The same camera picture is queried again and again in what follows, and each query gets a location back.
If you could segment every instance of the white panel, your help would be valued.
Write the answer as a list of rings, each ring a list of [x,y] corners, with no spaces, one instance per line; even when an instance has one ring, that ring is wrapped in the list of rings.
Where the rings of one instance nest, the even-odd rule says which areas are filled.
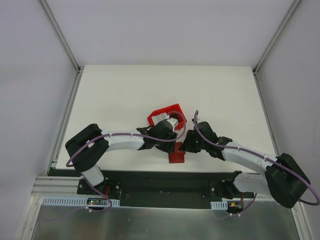
[[[79,64],[254,67],[293,0],[48,0]]]
[[[74,79],[39,3],[1,0],[0,239],[17,239]]]
[[[176,103],[188,129],[198,109],[217,135],[274,153],[250,67],[86,65],[56,167],[66,169],[65,143],[89,124],[114,132],[145,127],[153,110]],[[252,172],[205,151],[186,153],[185,163],[169,164],[168,154],[156,148],[110,151],[97,164],[102,170]]]
[[[320,1],[304,0],[261,69],[280,152],[291,154],[320,193]],[[304,199],[314,201],[310,193]],[[306,206],[315,239],[320,207]]]

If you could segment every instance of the white vent strip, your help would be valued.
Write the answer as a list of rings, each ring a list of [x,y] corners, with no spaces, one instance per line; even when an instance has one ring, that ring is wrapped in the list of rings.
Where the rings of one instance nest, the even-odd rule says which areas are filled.
[[[72,196],[45,196],[43,198],[43,205],[46,206],[72,206],[72,207],[86,207],[88,197],[72,197]],[[120,207],[120,200],[111,199],[113,207]],[[110,203],[107,200],[101,201],[102,205],[94,205],[95,207],[108,207]]]
[[[210,202],[212,210],[227,210],[228,202],[227,201],[212,201]]]

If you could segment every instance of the white table surface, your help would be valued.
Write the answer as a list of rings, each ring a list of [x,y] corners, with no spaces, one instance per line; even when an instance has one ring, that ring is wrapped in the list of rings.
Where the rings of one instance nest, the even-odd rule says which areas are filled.
[[[250,67],[86,65],[76,94],[56,168],[67,168],[65,143],[89,124],[111,131],[148,126],[156,109],[179,103],[187,128],[196,110],[218,136],[274,154],[262,104]],[[185,163],[169,164],[168,154],[117,150],[102,156],[102,170],[168,172],[252,172],[236,163],[186,153]]]

